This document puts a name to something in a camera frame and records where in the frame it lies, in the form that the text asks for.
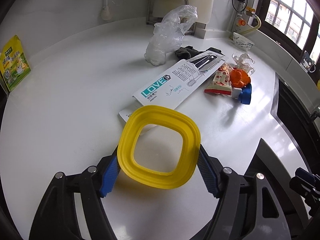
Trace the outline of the white LOVE toothbrush package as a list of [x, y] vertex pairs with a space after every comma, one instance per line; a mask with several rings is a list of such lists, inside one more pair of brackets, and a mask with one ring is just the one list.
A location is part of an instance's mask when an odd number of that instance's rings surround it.
[[182, 59], [132, 94], [135, 102], [119, 112], [127, 122], [142, 106], [176, 109], [221, 67], [227, 57], [207, 50], [191, 59]]

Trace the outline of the white paper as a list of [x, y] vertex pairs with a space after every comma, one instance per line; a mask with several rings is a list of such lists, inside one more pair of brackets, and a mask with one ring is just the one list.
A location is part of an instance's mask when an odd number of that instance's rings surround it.
[[244, 70], [249, 76], [255, 72], [255, 68], [252, 66], [255, 61], [248, 53], [243, 53], [240, 56], [233, 54], [232, 59], [235, 62], [235, 68]]

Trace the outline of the dark grey cloth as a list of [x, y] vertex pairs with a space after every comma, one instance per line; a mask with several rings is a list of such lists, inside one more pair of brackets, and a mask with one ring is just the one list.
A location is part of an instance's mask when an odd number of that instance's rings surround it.
[[203, 51], [198, 51], [193, 48], [193, 46], [181, 47], [175, 51], [175, 55], [179, 60], [188, 60], [197, 55], [200, 55]]

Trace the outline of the black kitchen sink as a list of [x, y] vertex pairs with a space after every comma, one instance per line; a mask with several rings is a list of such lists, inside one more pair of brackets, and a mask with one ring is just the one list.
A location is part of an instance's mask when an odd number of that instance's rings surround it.
[[319, 174], [319, 128], [289, 85], [275, 75], [271, 115], [277, 120], [294, 147], [300, 153], [307, 169]]

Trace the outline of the red white snack bag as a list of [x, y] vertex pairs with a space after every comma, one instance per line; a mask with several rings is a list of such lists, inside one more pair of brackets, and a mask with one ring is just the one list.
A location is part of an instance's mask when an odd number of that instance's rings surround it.
[[207, 94], [221, 94], [226, 96], [231, 96], [232, 94], [232, 84], [230, 78], [230, 71], [232, 67], [224, 63], [218, 70], [215, 72], [215, 75], [207, 86], [204, 89], [204, 92]]

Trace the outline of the orange plastic toy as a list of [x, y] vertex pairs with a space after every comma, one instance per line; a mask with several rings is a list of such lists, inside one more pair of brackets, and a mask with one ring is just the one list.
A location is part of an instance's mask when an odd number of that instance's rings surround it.
[[232, 87], [244, 88], [251, 83], [251, 78], [243, 69], [234, 69], [229, 75]]

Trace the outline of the glass mug with panda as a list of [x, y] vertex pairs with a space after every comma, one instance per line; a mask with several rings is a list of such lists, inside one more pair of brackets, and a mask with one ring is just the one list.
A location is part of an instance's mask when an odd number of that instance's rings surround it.
[[300, 61], [300, 66], [306, 73], [314, 73], [316, 71], [315, 62], [310, 57], [310, 54], [305, 50]]

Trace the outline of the white patterned ceramic bowl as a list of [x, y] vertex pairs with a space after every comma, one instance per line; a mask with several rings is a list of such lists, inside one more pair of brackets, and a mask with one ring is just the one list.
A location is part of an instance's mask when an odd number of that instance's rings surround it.
[[254, 43], [251, 40], [236, 32], [233, 33], [233, 42], [236, 47], [243, 51], [249, 51], [254, 47]]

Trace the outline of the metal cutting board rack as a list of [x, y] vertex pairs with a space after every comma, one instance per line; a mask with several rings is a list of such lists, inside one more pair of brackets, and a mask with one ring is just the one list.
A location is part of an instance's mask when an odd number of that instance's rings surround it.
[[168, 12], [182, 5], [195, 4], [190, 4], [189, 0], [148, 0], [146, 24], [154, 26], [160, 23]]

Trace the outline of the clear crumpled plastic bag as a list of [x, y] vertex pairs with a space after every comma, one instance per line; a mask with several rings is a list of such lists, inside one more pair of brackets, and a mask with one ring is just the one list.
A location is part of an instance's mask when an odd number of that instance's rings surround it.
[[154, 66], [166, 62], [167, 53], [178, 50], [185, 33], [197, 20], [197, 7], [181, 5], [168, 12], [160, 23], [154, 25], [144, 58]]

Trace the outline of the yellow green drink mix pouch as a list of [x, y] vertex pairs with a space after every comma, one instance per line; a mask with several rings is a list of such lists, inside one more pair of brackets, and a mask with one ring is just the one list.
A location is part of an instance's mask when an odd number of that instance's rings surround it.
[[12, 92], [30, 72], [22, 43], [19, 37], [14, 35], [1, 52], [1, 76], [8, 91]]

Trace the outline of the blue white bottle brush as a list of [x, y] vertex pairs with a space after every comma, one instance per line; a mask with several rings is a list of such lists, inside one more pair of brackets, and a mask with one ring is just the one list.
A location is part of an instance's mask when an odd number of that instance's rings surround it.
[[100, 16], [104, 21], [108, 21], [112, 18], [110, 8], [108, 6], [108, 0], [103, 0], [103, 6], [100, 12]]

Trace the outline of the orange wall outlet knob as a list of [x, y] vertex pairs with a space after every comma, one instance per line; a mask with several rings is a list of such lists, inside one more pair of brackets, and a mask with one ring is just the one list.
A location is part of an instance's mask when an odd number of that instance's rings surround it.
[[245, 26], [246, 25], [246, 21], [242, 17], [239, 17], [239, 18], [236, 19], [236, 25], [238, 27]]

